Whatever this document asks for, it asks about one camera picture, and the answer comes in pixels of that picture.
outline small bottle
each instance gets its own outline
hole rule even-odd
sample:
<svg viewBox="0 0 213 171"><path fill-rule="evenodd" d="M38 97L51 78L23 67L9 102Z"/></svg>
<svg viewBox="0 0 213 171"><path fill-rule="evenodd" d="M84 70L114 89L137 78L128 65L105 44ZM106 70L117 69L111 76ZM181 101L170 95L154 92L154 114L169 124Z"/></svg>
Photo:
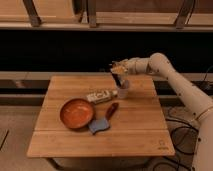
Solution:
<svg viewBox="0 0 213 171"><path fill-rule="evenodd" d="M87 100L94 104L102 103L111 100L117 96L117 90L100 90L87 95Z"/></svg>

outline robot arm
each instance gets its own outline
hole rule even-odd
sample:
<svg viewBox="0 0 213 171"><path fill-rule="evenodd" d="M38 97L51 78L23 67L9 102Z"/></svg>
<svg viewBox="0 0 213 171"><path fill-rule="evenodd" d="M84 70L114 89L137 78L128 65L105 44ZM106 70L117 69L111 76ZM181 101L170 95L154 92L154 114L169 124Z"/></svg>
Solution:
<svg viewBox="0 0 213 171"><path fill-rule="evenodd" d="M154 53L150 58L131 58L116 62L111 69L114 74L158 74L164 77L184 105L200 122L200 129L193 167L196 171L213 170L213 101L212 98L192 84L171 65L168 58L161 53Z"/></svg>

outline wire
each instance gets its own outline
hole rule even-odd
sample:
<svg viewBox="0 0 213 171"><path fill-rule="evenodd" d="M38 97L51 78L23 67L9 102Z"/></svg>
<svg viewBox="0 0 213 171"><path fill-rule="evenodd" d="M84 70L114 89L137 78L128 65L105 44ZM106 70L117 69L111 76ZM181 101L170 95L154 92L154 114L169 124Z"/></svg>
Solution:
<svg viewBox="0 0 213 171"><path fill-rule="evenodd" d="M170 159L170 158L168 158L168 157L163 157L163 158L166 159L166 160L168 160L168 161L170 161L170 162L172 162L172 163L174 163L174 164L176 164L176 165L179 165L179 166L183 167L184 169L186 169L186 170L188 170L188 171L191 170L188 166L186 166L186 165L180 163L179 161L177 162L177 161L175 161L175 160L173 160L173 159Z"/></svg>
<svg viewBox="0 0 213 171"><path fill-rule="evenodd" d="M184 120L184 119L182 119L182 118L179 118L179 117L177 117L177 116L172 115L172 114L171 114L171 111L172 111L172 109L174 109L174 108L175 108L175 107L171 107L171 108L168 110L167 115L168 115L170 118L174 118L174 119L181 120L181 121L183 121L183 122L189 123L187 120Z"/></svg>
<svg viewBox="0 0 213 171"><path fill-rule="evenodd" d="M151 164L151 162L153 161L153 157L150 157L147 159L147 161L145 161L144 163L140 163L140 164L135 164L135 165L131 165L131 166L126 166L126 167L117 167L117 168L110 168L110 170L122 170L122 171L127 171L127 170L135 170L135 169L147 169L149 167L149 165Z"/></svg>
<svg viewBox="0 0 213 171"><path fill-rule="evenodd" d="M180 163L181 163L181 159L180 159L180 156L179 156L177 153L176 153L175 156L178 158L177 170L179 170L179 168L180 168Z"/></svg>
<svg viewBox="0 0 213 171"><path fill-rule="evenodd" d="M3 140L2 140L2 143L0 144L0 151L1 151L2 147L4 146L4 143L5 143L6 139L7 139L8 134L9 134L9 130L6 131L6 134L5 134L5 136L4 136Z"/></svg>
<svg viewBox="0 0 213 171"><path fill-rule="evenodd" d="M204 76L203 80L201 81L201 83L200 83L200 85L199 85L200 88L202 88L204 82L206 81L207 75L208 75L209 71L210 71L212 68L213 68L213 65L211 65L211 66L206 70L205 76Z"/></svg>
<svg viewBox="0 0 213 171"><path fill-rule="evenodd" d="M169 119L169 118L166 118L166 121L181 123L181 124L187 125L187 126L189 126L189 127L192 127L193 129L195 129L196 131L198 131L198 129L196 129L195 127L193 127L193 126L192 126L190 123L188 123L188 122L184 122L184 121L180 121L180 120L175 120L175 119Z"/></svg>
<svg viewBox="0 0 213 171"><path fill-rule="evenodd" d="M173 130L171 131L171 133L170 133L170 134L171 134L171 138L173 138L174 134L175 134L177 131L181 130L181 129L192 129L192 130L194 130L196 133L198 132L198 130L197 130L196 128L194 128L194 127L181 126L181 127L175 128L175 129L173 129ZM180 152L180 153L182 153L182 154L184 154L184 155L194 155L194 152L185 152L185 151L181 150L180 148L178 148L178 145L176 145L176 144L174 144L174 143L173 143L173 145L174 145L175 150L177 150L178 152Z"/></svg>
<svg viewBox="0 0 213 171"><path fill-rule="evenodd" d="M167 163L167 162L160 162L160 163L157 163L156 165L154 165L152 171L155 171L157 167L159 167L160 165L167 165L167 166L170 166L171 168L173 168L174 170L177 171L177 168L172 165L171 163Z"/></svg>

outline wooden table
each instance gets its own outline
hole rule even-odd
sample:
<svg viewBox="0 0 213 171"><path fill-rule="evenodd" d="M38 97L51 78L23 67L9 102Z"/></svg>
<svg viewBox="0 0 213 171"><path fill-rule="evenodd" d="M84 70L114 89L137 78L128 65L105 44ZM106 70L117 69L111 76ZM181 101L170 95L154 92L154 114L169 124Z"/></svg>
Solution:
<svg viewBox="0 0 213 171"><path fill-rule="evenodd" d="M167 124L150 76L128 76L131 83L126 99L95 106L100 118L112 102L119 109L110 120L111 128L93 136L88 128L76 132L60 121L60 109L70 99L85 98L96 90L116 88L110 75L54 76L46 93L33 132L28 157L124 157L174 155Z"/></svg>

